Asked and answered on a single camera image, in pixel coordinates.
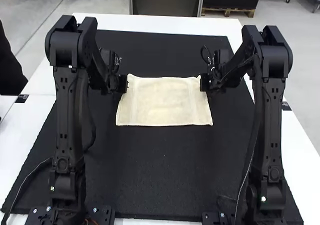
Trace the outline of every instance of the gray floor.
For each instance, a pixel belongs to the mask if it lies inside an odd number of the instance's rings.
[[[312,7],[306,0],[291,0],[289,4],[284,0],[260,0],[254,18],[237,12],[231,13],[230,18],[259,29],[265,25],[279,27],[294,54],[285,97],[320,153],[320,11],[311,13]],[[128,0],[0,0],[5,31],[28,78],[45,56],[48,30],[62,14],[76,12],[128,14]],[[223,15],[211,13],[205,17]]]
[[[305,0],[259,0],[254,18],[238,12],[230,17],[260,30],[265,25],[280,29],[293,52],[293,67],[284,95],[320,154],[320,10],[311,13],[312,8],[313,4]],[[211,13],[205,17],[223,15]]]

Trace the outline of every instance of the towel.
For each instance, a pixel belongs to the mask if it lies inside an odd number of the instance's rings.
[[[198,77],[127,76],[117,126],[213,125],[207,94]]]

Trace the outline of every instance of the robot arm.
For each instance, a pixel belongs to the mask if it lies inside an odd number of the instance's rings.
[[[239,202],[244,200],[246,191],[245,224],[283,225],[287,184],[281,156],[281,114],[293,54],[276,26],[266,26],[258,32],[255,26],[245,25],[242,39],[230,61],[225,50],[215,51],[213,58],[209,56],[208,72],[201,74],[200,90],[216,93],[235,88],[249,74],[254,92],[254,121],[232,224],[241,224]]]
[[[121,59],[97,47],[97,26],[93,17],[77,25],[75,17],[63,15],[45,39],[56,87],[57,130],[49,175],[50,209],[40,219],[51,224],[82,224],[86,218],[82,124],[89,109],[88,85],[102,94],[127,91],[127,76],[116,74]]]

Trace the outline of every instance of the dark clothing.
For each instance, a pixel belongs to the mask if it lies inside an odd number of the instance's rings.
[[[0,94],[19,95],[27,82],[0,20]]]

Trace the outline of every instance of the fabric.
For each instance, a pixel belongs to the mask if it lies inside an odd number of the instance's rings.
[[[213,125],[199,77],[128,75],[127,93],[118,105],[118,126]]]

